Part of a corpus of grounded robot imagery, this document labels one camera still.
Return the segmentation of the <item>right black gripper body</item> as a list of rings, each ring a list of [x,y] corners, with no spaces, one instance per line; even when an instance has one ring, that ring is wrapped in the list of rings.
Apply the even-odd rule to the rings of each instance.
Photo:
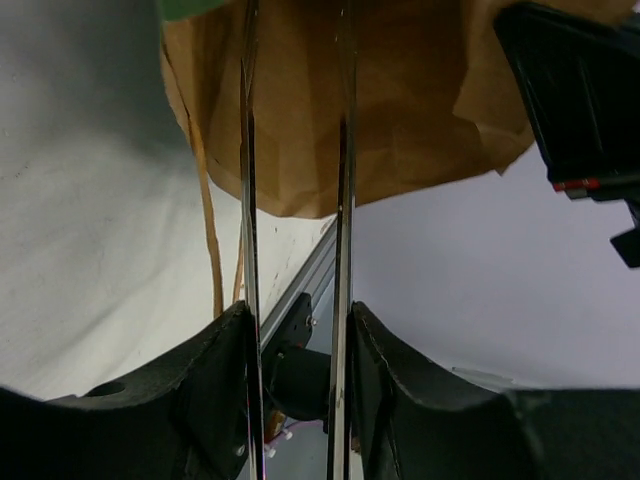
[[[634,226],[610,239],[620,258],[629,269],[640,267],[640,207],[638,200],[626,200]]]

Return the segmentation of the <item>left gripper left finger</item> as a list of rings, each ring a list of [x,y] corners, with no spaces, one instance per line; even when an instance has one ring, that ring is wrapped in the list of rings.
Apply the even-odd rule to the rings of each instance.
[[[83,396],[1,391],[4,479],[235,479],[258,457],[238,302],[193,338]]]

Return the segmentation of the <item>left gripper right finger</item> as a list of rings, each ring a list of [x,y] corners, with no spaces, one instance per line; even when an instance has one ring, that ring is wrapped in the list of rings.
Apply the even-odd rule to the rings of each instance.
[[[636,479],[636,389],[493,392],[352,307],[353,402],[368,479]]]

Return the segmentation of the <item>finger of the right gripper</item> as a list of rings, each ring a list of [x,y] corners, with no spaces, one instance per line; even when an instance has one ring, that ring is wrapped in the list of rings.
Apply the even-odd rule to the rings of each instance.
[[[555,191],[638,198],[638,13],[609,26],[522,2],[494,31]]]

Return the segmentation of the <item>metal tongs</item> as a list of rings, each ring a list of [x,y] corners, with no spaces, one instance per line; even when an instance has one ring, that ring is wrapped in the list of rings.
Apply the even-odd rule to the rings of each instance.
[[[258,13],[259,3],[249,1],[245,9],[239,95],[241,234],[245,303],[252,320],[250,332],[246,335],[248,452],[252,479],[266,477],[256,230],[255,120],[252,92],[257,55]],[[352,229],[356,200],[355,126],[357,107],[357,52],[354,20],[354,3],[343,1],[339,29],[336,35],[344,112],[340,119],[337,245],[329,382],[329,439],[327,444],[327,477],[329,479],[348,479],[350,477],[352,379],[349,319],[352,307]]]

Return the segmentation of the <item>green brown paper bag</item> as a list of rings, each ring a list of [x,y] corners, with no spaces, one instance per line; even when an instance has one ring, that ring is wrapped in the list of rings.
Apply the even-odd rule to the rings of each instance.
[[[534,135],[494,26],[505,1],[162,1],[161,71],[195,156],[213,276],[210,190],[239,196],[255,143],[256,203],[336,210],[339,141],[352,134],[368,204],[509,168]]]

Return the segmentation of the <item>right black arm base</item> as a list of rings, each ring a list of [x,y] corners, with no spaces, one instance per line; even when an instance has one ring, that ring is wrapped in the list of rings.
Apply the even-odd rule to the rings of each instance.
[[[314,329],[311,300],[308,293],[297,296],[262,352],[266,441],[288,419],[328,419],[331,357],[307,348]]]

